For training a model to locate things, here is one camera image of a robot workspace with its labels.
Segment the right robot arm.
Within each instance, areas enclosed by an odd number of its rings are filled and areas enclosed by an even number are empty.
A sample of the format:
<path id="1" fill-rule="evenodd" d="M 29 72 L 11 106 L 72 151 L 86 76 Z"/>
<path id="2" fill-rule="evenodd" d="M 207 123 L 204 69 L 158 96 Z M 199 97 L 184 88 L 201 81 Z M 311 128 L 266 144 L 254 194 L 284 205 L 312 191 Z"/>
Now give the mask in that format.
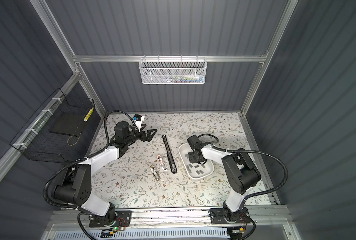
<path id="1" fill-rule="evenodd" d="M 205 164 L 214 161 L 223 165 L 231 190 L 223 203 L 223 216 L 229 223 L 235 222 L 247 201 L 253 187 L 261 180 L 261 174 L 247 153 L 233 153 L 230 150 L 216 150 L 209 142 L 201 142 L 193 135 L 187 139 L 190 148 L 189 161 Z"/>

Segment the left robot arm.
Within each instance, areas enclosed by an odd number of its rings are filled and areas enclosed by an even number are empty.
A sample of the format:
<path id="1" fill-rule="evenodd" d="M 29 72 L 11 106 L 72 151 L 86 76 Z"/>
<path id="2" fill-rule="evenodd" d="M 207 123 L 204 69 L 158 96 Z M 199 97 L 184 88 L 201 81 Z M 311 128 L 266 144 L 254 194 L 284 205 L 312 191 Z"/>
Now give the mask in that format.
<path id="1" fill-rule="evenodd" d="M 76 160 L 59 169 L 45 184 L 45 201 L 60 208 L 70 208 L 99 217 L 113 218 L 115 207 L 92 193 L 92 177 L 106 164 L 119 160 L 137 141 L 151 142 L 157 129 L 145 131 L 142 121 L 131 124 L 119 122 L 115 125 L 115 134 L 109 137 L 107 124 L 104 123 L 106 146 L 82 159 Z"/>

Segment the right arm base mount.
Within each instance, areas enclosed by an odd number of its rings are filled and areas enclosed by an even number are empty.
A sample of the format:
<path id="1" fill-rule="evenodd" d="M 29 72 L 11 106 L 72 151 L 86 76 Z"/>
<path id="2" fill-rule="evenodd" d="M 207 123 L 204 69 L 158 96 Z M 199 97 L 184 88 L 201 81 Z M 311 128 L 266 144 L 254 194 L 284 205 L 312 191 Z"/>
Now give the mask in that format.
<path id="1" fill-rule="evenodd" d="M 251 220 L 248 218 L 246 209 L 230 212 L 228 208 L 211 208 L 208 211 L 211 223 L 214 225 L 221 224 L 249 224 Z"/>

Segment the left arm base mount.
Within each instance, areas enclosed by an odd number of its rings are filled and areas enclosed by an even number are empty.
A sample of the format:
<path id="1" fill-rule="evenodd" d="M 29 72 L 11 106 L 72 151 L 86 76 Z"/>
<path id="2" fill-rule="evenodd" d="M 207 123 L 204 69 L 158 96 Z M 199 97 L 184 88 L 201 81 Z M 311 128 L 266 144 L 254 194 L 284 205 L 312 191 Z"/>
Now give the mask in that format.
<path id="1" fill-rule="evenodd" d="M 111 211 L 105 216 L 93 215 L 90 220 L 90 228 L 100 228 L 100 227 L 119 227 L 125 228 L 130 225 L 132 219 L 132 211 Z"/>

